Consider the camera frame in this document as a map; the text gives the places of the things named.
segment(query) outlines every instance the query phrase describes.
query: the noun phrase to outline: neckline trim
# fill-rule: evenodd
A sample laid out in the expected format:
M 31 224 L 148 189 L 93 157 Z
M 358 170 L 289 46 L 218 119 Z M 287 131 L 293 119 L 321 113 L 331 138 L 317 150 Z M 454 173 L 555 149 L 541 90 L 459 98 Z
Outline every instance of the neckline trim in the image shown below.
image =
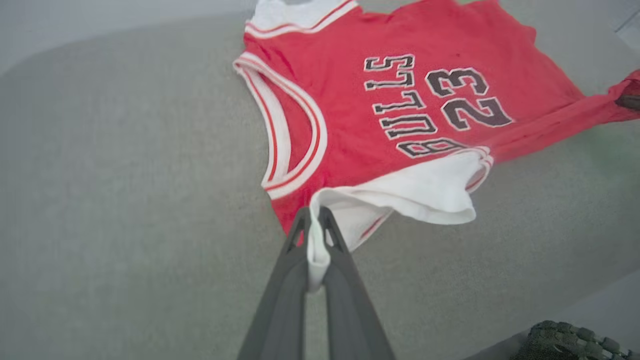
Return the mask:
M 260 0 L 244 30 L 257 38 L 316 33 L 357 7 L 355 0 L 313 0 L 292 5 L 281 0 Z

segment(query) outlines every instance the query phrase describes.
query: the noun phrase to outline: white jersey hem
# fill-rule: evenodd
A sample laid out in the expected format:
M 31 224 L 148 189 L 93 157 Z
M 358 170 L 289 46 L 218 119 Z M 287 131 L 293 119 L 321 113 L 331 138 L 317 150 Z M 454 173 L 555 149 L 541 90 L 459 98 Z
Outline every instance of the white jersey hem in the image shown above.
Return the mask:
M 321 206 L 331 209 L 344 241 L 353 251 L 393 211 L 432 224 L 473 221 L 476 211 L 469 193 L 482 184 L 492 165 L 488 148 L 464 149 L 357 186 L 321 189 L 311 198 L 309 208 L 313 221 Z M 319 249 L 322 240 L 312 239 L 311 246 L 313 241 L 314 248 Z

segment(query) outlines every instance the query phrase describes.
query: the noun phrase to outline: gray fabric surface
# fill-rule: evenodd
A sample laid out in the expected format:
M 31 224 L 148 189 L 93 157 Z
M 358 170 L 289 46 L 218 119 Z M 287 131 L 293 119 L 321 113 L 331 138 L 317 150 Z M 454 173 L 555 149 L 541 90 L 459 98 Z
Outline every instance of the gray fabric surface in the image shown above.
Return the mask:
M 640 60 L 576 4 L 504 6 L 593 94 Z M 0 78 L 1 359 L 237 354 L 283 241 L 266 131 L 230 66 L 248 16 L 72 44 Z M 496 167 L 471 224 L 383 225 L 354 257 L 398 359 L 469 356 L 638 269 L 638 136 L 611 124 Z

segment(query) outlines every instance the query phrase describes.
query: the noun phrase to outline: bulls jersey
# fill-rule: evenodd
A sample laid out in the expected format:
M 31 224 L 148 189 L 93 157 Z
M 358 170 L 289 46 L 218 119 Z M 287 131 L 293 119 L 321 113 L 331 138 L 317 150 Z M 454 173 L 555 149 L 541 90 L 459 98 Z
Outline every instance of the bulls jersey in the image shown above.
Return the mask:
M 423 0 L 391 14 L 260 0 L 234 66 L 264 116 L 262 185 L 285 231 L 298 209 L 320 205 L 351 250 L 394 210 L 469 222 L 468 193 L 496 162 L 639 117 L 614 102 L 640 90 L 640 72 L 585 97 L 535 37 L 497 0 Z

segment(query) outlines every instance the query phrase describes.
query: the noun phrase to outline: white trim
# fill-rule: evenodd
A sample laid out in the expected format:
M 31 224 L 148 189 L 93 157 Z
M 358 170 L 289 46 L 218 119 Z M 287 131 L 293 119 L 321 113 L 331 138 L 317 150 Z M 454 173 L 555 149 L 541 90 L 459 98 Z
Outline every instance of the white trim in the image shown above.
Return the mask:
M 291 157 L 291 137 L 289 136 L 289 128 L 287 127 L 287 121 L 284 116 L 284 110 L 282 105 L 275 97 L 275 94 L 269 89 L 264 80 L 252 70 L 244 70 L 239 72 L 240 75 L 247 82 L 249 91 L 252 93 L 255 102 L 260 108 L 260 112 L 264 118 L 264 123 L 267 129 L 267 136 L 269 139 L 269 162 L 267 169 L 262 178 L 262 184 L 269 183 L 269 177 L 273 172 L 273 179 L 277 179 L 286 175 L 289 169 L 289 160 Z M 275 138 L 271 132 L 272 123 L 273 130 L 275 131 Z M 276 169 L 273 170 L 274 152 L 277 153 L 277 159 L 275 159 Z
M 309 207 L 311 226 L 307 236 L 308 291 L 316 292 L 322 286 L 322 280 L 331 264 L 331 255 L 324 242 L 324 233 L 318 222 L 320 207 Z
M 302 88 L 300 88 L 298 85 L 294 84 L 293 82 L 289 81 L 288 79 L 268 67 L 256 55 L 245 52 L 240 55 L 240 57 L 236 61 L 234 61 L 234 66 L 236 67 L 236 70 L 238 70 L 238 72 L 240 72 L 241 74 L 242 71 L 246 71 L 247 73 L 252 74 L 250 75 L 251 79 L 259 78 L 259 74 L 266 76 L 270 81 L 272 81 L 276 86 L 280 87 L 287 95 L 291 96 L 300 105 L 302 110 L 307 114 L 307 117 L 309 118 L 309 121 L 311 123 L 311 141 L 309 144 L 309 149 L 307 150 L 307 153 L 304 155 L 302 160 L 300 160 L 296 167 L 294 167 L 290 172 L 280 174 L 278 178 L 274 176 L 271 181 L 265 181 L 263 179 L 262 186 L 265 187 L 265 190 L 272 199 L 283 197 L 295 191 L 302 184 L 304 184 L 316 171 L 323 159 L 324 152 L 326 151 L 328 135 L 322 111 L 308 93 L 302 90 Z M 269 110 L 271 111 L 273 109 L 275 113 L 278 112 L 278 109 L 281 111 L 282 106 L 279 104 L 278 99 L 275 97 L 271 89 L 266 84 L 264 84 L 264 82 L 262 82 L 262 84 L 264 85 L 263 87 L 257 85 L 257 91 L 259 91 L 260 94 L 263 95 L 263 99 L 265 100 L 265 103 Z M 279 128 L 287 127 L 284 115 L 276 118 L 273 116 L 273 114 L 274 113 L 272 113 L 271 118 L 274 121 L 274 126 L 276 126 L 275 122 L 279 122 Z M 288 148 L 282 149 L 282 151 L 288 152 L 286 158 L 289 159 L 291 153 L 291 140 L 289 138 L 288 130 L 286 132 L 276 131 L 276 137 L 276 144 L 289 144 Z M 278 159 L 280 159 L 279 153 L 281 149 L 279 145 L 277 151 Z
M 317 33 L 358 7 L 353 0 L 312 0 L 288 5 L 280 0 L 260 0 L 244 31 L 256 38 L 271 38 L 284 33 Z
M 432 224 L 464 224 L 476 218 L 469 193 L 489 174 L 493 158 L 488 151 L 487 147 L 463 149 L 357 186 L 324 188 L 312 196 L 309 208 L 313 215 L 320 206 L 334 212 L 350 251 L 363 244 L 393 210 Z M 309 245 L 321 253 L 323 237 L 317 229 L 319 224 L 312 222 Z

